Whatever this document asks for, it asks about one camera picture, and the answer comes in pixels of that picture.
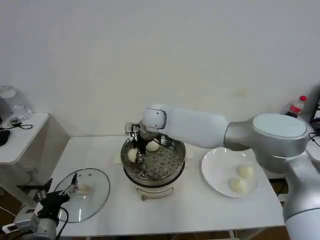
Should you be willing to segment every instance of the plastic bottle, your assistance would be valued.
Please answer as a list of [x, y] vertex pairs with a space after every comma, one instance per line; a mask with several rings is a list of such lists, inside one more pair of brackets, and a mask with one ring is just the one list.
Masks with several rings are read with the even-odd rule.
[[13, 112], [11, 118], [18, 118], [19, 120], [24, 121], [31, 117], [30, 110], [17, 95], [13, 86], [0, 87], [0, 97], [4, 99]]
[[307, 97], [304, 95], [301, 95], [298, 102], [291, 104], [289, 111], [285, 115], [297, 118], [298, 115], [304, 109], [306, 100], [307, 100]]

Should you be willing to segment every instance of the table leg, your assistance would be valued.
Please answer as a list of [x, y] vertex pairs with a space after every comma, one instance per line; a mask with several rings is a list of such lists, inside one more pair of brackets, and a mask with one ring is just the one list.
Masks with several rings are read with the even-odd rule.
[[21, 191], [16, 186], [15, 182], [9, 179], [8, 175], [4, 174], [2, 171], [3, 169], [0, 169], [0, 187], [18, 199], [21, 203], [29, 206], [30, 208], [35, 208], [37, 206], [36, 201]]
[[244, 237], [240, 237], [240, 240], [250, 240], [252, 238], [254, 238], [255, 236], [257, 236], [259, 233], [263, 232], [265, 230], [265, 228], [258, 228], [258, 229], [254, 229], [252, 230], [252, 233], [250, 233], [247, 236]]

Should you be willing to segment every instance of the white plate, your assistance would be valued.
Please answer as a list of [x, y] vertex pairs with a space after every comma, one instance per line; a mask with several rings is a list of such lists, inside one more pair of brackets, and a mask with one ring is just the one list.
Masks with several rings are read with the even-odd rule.
[[[253, 194], [260, 185], [261, 170], [259, 165], [252, 163], [255, 155], [251, 149], [246, 151], [231, 151], [219, 147], [209, 151], [201, 162], [201, 171], [208, 184], [223, 195], [233, 198], [243, 198]], [[254, 170], [252, 178], [242, 178], [237, 173], [237, 167], [249, 165]], [[239, 178], [246, 182], [245, 193], [235, 192], [229, 186], [231, 178]]]

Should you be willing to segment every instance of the black device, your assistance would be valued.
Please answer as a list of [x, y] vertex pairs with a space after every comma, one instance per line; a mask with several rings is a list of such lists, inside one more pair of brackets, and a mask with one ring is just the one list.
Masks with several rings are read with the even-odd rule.
[[310, 125], [313, 129], [320, 129], [320, 96], [318, 97], [310, 119]]

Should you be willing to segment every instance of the small white table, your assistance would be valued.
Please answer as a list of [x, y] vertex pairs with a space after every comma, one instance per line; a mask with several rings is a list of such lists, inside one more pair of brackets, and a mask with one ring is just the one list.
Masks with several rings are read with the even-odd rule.
[[192, 164], [179, 177], [181, 187], [164, 198], [142, 201], [121, 164], [115, 164], [126, 139], [126, 136], [95, 136], [69, 140], [52, 174], [50, 191], [73, 171], [97, 168], [108, 176], [110, 194], [94, 216], [83, 222], [68, 223], [63, 236], [213, 232], [284, 225], [282, 206], [262, 169], [256, 193], [245, 198], [227, 197], [210, 188], [201, 177], [200, 160], [207, 150], [188, 145], [187, 156], [192, 158], [188, 161]]
[[7, 143], [0, 146], [0, 187], [18, 199], [21, 203], [30, 207], [35, 207], [37, 203], [21, 191], [14, 184], [14, 181], [11, 181], [11, 179], [8, 178], [8, 175], [2, 174], [1, 171], [5, 172], [6, 169], [10, 169], [12, 171], [14, 169], [16, 174], [26, 175], [24, 177], [27, 177], [27, 173], [25, 171], [22, 169], [19, 170], [19, 168], [22, 167], [19, 166], [18, 161], [37, 136], [48, 118], [49, 115], [46, 112], [32, 113], [32, 116], [22, 124], [32, 124], [33, 127], [31, 129], [21, 129], [19, 127], [11, 129]]

